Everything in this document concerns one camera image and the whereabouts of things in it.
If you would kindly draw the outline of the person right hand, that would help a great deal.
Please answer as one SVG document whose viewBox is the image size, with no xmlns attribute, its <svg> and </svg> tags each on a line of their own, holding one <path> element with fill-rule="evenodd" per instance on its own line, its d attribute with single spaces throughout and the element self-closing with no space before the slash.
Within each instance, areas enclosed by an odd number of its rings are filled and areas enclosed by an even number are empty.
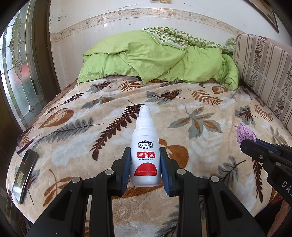
<svg viewBox="0 0 292 237">
<path fill-rule="evenodd" d="M 286 218 L 288 212 L 290 211 L 291 207 L 286 201 L 282 202 L 281 209 L 279 210 L 278 214 L 275 217 L 275 221 L 270 228 L 267 237 L 271 237 L 272 234 L 276 232 L 276 230 L 280 227 L 283 223 L 284 219 Z"/>
</svg>

